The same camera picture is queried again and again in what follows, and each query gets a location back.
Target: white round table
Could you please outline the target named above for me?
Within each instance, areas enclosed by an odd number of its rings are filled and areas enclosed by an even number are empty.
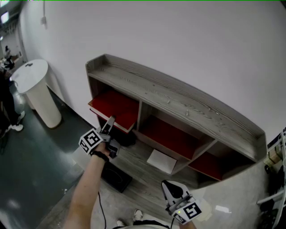
[[[56,128],[62,116],[46,86],[47,71],[48,63],[43,59],[35,59],[18,68],[10,80],[15,81],[19,93],[27,95],[31,108],[37,111],[44,123],[49,128]]]

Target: white paper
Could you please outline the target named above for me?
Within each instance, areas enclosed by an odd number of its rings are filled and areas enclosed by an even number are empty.
[[[173,168],[175,167],[177,160],[159,152],[158,150],[153,150],[150,157],[147,160],[147,163],[168,173],[171,174]]]

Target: black wristband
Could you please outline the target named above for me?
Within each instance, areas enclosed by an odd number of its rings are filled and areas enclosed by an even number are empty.
[[[102,152],[93,151],[93,152],[91,152],[90,155],[91,155],[91,156],[92,156],[92,155],[97,155],[98,157],[100,157],[100,158],[102,158],[103,160],[105,160],[105,162],[109,162],[109,158],[108,158],[105,154],[103,154]]]

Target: dark pants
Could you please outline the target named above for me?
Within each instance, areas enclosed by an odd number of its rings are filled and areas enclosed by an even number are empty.
[[[0,229],[6,229],[6,228],[4,227],[4,225],[1,223],[1,221],[0,221]]]
[[[162,227],[165,227],[167,229],[170,229],[168,226],[165,226],[165,225],[163,225],[163,224],[161,224],[155,220],[143,220],[143,221],[137,220],[133,223],[133,225],[158,225],[158,226],[162,226]]]
[[[14,99],[11,92],[9,91],[9,85],[4,79],[0,80],[0,101],[2,101],[10,120],[9,122],[3,112],[0,111],[0,128],[2,130],[6,130],[10,124],[17,124],[19,114],[15,112]]]

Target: hand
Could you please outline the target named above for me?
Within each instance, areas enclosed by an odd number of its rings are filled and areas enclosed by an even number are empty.
[[[98,151],[98,152],[102,152],[104,155],[106,155],[107,157],[109,156],[110,154],[110,151],[108,151],[106,148],[105,148],[105,142],[101,142],[100,144],[98,144],[98,146],[94,149],[95,151]]]
[[[192,221],[188,222],[185,225],[179,224],[180,229],[196,229],[195,224]]]

